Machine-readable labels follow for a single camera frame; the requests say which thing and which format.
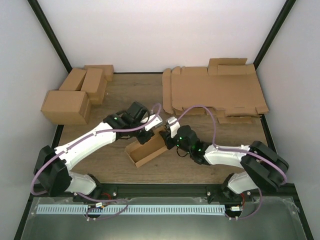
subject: black metal frame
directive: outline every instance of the black metal frame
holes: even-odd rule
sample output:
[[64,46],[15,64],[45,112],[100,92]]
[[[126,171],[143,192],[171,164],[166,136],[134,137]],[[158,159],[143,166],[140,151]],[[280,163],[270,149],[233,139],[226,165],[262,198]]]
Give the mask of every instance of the black metal frame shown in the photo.
[[[32,10],[34,11],[36,17],[38,18],[40,24],[42,25],[44,31],[46,32],[49,40],[51,41],[54,49],[56,50],[58,56],[60,57],[65,69],[70,72],[72,67],[65,55],[54,31],[52,30],[44,12],[42,11],[39,3],[37,0],[28,0]],[[272,41],[276,37],[279,29],[281,28],[282,24],[284,23],[287,15],[289,14],[291,8],[295,4],[296,0],[287,0],[283,5],[275,23],[273,24],[267,38],[265,39],[257,57],[255,58],[253,64],[257,69],[260,65],[263,57],[267,53]],[[162,72],[125,72],[123,74],[162,74]],[[263,131],[265,134],[265,138],[267,141],[268,146],[273,150],[276,151],[275,144],[273,142],[266,117],[264,115],[261,116],[261,123],[263,127]],[[58,146],[60,137],[63,132],[63,125],[58,125],[54,139],[52,142],[52,147],[55,148]],[[137,197],[207,197],[207,191],[210,188],[217,188],[220,184],[108,184],[104,183],[104,187],[110,188],[116,192],[117,198],[137,198]],[[35,186],[35,191],[42,190],[40,185]],[[258,191],[252,191],[252,196],[258,196]],[[305,235],[308,240],[313,240],[313,236],[311,230],[308,225],[308,221],[304,214],[302,205],[300,203],[299,196],[296,191],[296,187],[292,183],[287,183],[286,185],[282,186],[278,192],[276,193],[263,193],[265,196],[274,196],[274,197],[292,197],[294,200],[295,205],[299,208],[299,217],[303,225],[303,229]],[[20,224],[18,226],[15,240],[21,239],[26,220],[31,208],[33,195],[30,195],[23,216],[21,218]],[[66,193],[62,197],[73,197],[71,193]],[[229,202],[220,202],[221,204],[229,204]]]

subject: cable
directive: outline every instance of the cable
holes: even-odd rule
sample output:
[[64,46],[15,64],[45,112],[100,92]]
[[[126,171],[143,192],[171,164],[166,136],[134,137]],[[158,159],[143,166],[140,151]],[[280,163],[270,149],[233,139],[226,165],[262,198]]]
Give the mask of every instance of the cable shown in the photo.
[[215,144],[215,140],[216,140],[216,120],[212,114],[212,112],[205,106],[203,105],[193,105],[191,107],[189,107],[187,110],[185,110],[181,116],[176,120],[174,121],[173,123],[171,123],[169,126],[172,126],[173,124],[175,124],[176,122],[178,122],[188,111],[190,111],[191,109],[193,108],[203,108],[207,111],[207,113],[210,115],[210,117],[212,118],[212,121],[213,121],[213,138],[212,138],[212,144],[214,147],[216,147],[217,149],[219,150],[222,150],[222,151],[226,151],[226,152],[238,152],[238,153],[243,153],[243,154],[248,154],[248,155],[251,155],[263,162],[265,162],[266,164],[270,165],[271,167],[273,167],[275,170],[277,170],[283,177],[283,182],[282,182],[282,185],[285,184],[287,181],[288,181],[288,178],[286,176],[286,174],[284,173],[284,171],[281,170],[281,168],[279,168],[277,165],[275,165],[273,162],[269,161],[268,159],[264,158],[263,156],[260,156],[254,152],[251,152],[251,151],[247,151],[247,150],[244,150],[244,149],[238,149],[238,148],[223,148],[223,147],[220,147],[218,145]]
[[[115,214],[113,214],[113,215],[111,215],[111,216],[98,217],[98,218],[94,218],[93,220],[100,221],[100,220],[112,219],[112,218],[117,217],[117,216],[119,216],[120,214],[122,214],[125,210],[127,210],[128,207],[129,207],[129,205],[126,205],[123,209],[121,209],[120,211],[118,211],[117,213],[115,213]],[[90,209],[88,209],[88,210],[86,211],[85,216],[86,216],[87,221],[90,221],[90,217],[88,216],[88,214],[89,214],[91,211],[95,210],[95,209],[99,209],[99,210],[100,210],[101,208],[99,208],[99,207],[93,207],[93,208],[90,208]]]
[[178,148],[178,147],[176,147],[176,154],[178,154],[178,156],[179,156],[180,158],[184,158],[184,157],[186,157],[186,156],[188,155],[187,152],[185,153],[185,155],[180,155],[180,153],[179,153],[179,148]]
[[243,209],[245,207],[246,199],[245,199],[245,195],[243,193],[241,193],[240,195],[242,197],[242,209]]
[[[162,109],[162,106],[160,103],[156,103],[155,105],[153,105],[151,111],[153,112],[154,108],[158,107],[158,110],[155,114],[155,116],[149,121],[149,122],[146,122],[144,124],[142,124],[141,126],[138,126],[138,127],[134,127],[134,128],[130,128],[130,129],[106,129],[106,130],[99,130],[99,131],[96,131],[96,134],[102,134],[102,133],[108,133],[108,132],[115,132],[115,133],[126,133],[126,132],[134,132],[134,131],[137,131],[137,130],[140,130],[140,129],[143,129],[146,125],[150,124],[152,121],[154,121],[160,114],[160,111]],[[79,139],[78,141],[74,142],[73,144],[71,144],[69,147],[66,148],[66,150],[70,150],[72,149],[74,146],[78,145],[79,143],[83,142],[84,140],[90,138],[90,137],[93,137],[94,134],[88,134],[88,135],[85,135],[84,137],[82,137],[81,139]],[[31,181],[31,186],[30,186],[30,192],[35,195],[35,196],[38,196],[38,195],[41,195],[41,194],[45,194],[47,193],[46,190],[44,191],[40,191],[40,192],[35,192],[34,191],[34,185],[39,177],[39,175],[44,171],[44,169],[46,169],[46,167],[48,167],[54,160],[56,160],[58,157],[60,157],[63,153],[65,153],[64,151],[61,151],[59,152],[57,155],[55,155],[54,157],[52,157],[49,161],[47,161],[37,172],[36,174],[34,175],[32,181]],[[98,200],[98,199],[93,199],[93,198],[90,198],[82,193],[78,193],[81,197],[87,199],[87,200],[90,200],[90,201],[93,201],[93,202],[96,202],[98,201],[99,203],[102,202],[101,200]],[[117,202],[117,200],[103,200],[103,202]]]
[[248,218],[254,216],[254,215],[259,211],[259,209],[261,208],[261,205],[262,205],[262,198],[263,198],[263,197],[262,197],[262,192],[261,192],[260,188],[258,188],[258,191],[259,191],[259,194],[260,194],[260,199],[259,199],[259,205],[258,205],[258,207],[256,208],[256,210],[254,210],[252,213],[250,213],[250,214],[247,215],[247,216],[239,217],[239,218],[230,217],[230,216],[228,216],[227,214],[225,214],[225,216],[226,216],[227,218],[229,218],[229,219],[236,219],[236,220],[244,220],[244,219],[248,219]]

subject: stacked cardboard boxes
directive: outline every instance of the stacked cardboard boxes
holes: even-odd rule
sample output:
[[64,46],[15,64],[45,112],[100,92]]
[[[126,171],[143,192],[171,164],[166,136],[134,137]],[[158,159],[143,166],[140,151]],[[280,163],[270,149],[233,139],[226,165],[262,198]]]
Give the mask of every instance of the stacked cardboard boxes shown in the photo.
[[[162,75],[163,109],[180,115],[204,105],[219,123],[251,123],[268,107],[253,64],[246,58],[211,58],[208,67],[167,68]],[[187,114],[205,114],[193,108]]]
[[58,90],[47,93],[41,111],[53,124],[85,125],[91,105],[101,105],[107,81],[112,81],[112,65],[73,68]]

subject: open cardboard box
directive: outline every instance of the open cardboard box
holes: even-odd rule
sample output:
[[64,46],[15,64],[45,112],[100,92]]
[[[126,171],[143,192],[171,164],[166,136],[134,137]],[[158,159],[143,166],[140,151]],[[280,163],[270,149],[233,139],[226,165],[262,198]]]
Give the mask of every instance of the open cardboard box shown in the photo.
[[[167,68],[162,74],[163,109],[181,114],[193,105],[211,108],[220,123],[250,123],[269,111],[253,64],[246,58],[211,58],[208,67]],[[188,114],[205,114],[195,108]]]
[[137,168],[167,151],[165,141],[159,134],[162,130],[164,130],[164,127],[155,129],[154,136],[143,145],[138,141],[135,141],[126,146],[124,151],[128,154],[129,158]]

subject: small cardboard box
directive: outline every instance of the small cardboard box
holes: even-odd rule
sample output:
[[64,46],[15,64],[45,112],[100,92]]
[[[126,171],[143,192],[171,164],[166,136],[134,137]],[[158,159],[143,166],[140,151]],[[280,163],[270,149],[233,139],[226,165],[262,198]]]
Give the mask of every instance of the small cardboard box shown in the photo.
[[85,65],[84,69],[103,69],[104,77],[108,82],[111,82],[114,78],[114,66],[113,65]]
[[[208,67],[167,68],[162,74],[163,109],[181,114],[193,105],[215,109],[220,123],[249,123],[269,111],[253,64],[246,58],[211,58]],[[188,114],[204,114],[192,109]]]
[[104,70],[100,68],[88,68],[81,91],[88,94],[92,105],[101,105],[106,92],[107,80]]
[[73,68],[69,75],[66,77],[60,91],[80,91],[84,83],[87,70]]
[[155,129],[154,136],[143,145],[138,141],[135,141],[126,146],[124,151],[128,154],[129,158],[137,168],[168,150],[165,141],[159,134],[163,129],[164,127]]
[[85,125],[89,121],[91,102],[84,91],[49,91],[41,108],[53,124]]

